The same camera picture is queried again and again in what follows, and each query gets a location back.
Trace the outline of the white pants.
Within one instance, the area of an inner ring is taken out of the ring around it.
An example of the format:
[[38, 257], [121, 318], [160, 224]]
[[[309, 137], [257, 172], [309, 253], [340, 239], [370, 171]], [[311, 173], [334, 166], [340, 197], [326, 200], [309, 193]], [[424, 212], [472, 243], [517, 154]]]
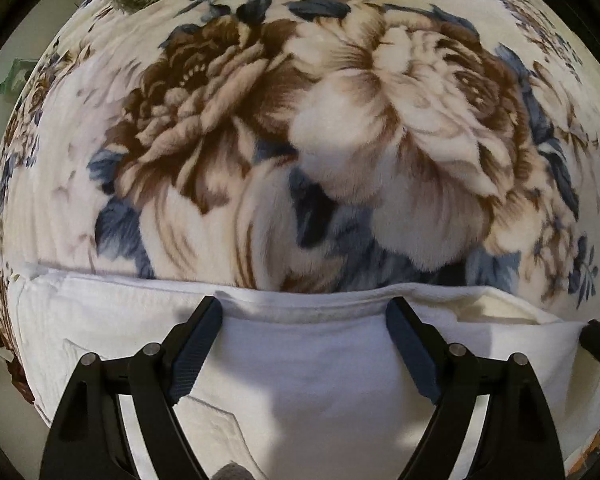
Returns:
[[578, 346], [582, 322], [492, 287], [301, 295], [29, 268], [10, 278], [7, 310], [38, 412], [54, 417], [84, 353], [132, 356], [207, 296], [221, 301], [223, 325], [175, 411], [209, 474], [236, 463], [258, 479], [396, 478], [432, 404], [388, 334], [395, 296], [477, 356], [528, 356], [567, 465], [600, 430], [600, 364]]

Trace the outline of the floral bed blanket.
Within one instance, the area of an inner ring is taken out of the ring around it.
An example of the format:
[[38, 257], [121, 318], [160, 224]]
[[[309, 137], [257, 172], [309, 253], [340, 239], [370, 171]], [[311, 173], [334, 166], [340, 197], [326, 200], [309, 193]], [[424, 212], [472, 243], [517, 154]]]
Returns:
[[30, 396], [24, 262], [600, 320], [600, 58], [552, 0], [85, 0], [0, 144]]

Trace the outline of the teal shelf rack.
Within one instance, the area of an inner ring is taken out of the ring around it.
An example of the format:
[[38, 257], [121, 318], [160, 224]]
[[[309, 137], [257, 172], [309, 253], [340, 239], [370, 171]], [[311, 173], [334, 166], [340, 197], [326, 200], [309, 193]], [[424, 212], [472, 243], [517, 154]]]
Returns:
[[15, 102], [20, 96], [28, 79], [31, 77], [38, 62], [33, 60], [24, 60], [23, 58], [15, 58], [12, 61], [12, 66], [0, 83], [0, 95], [6, 102]]

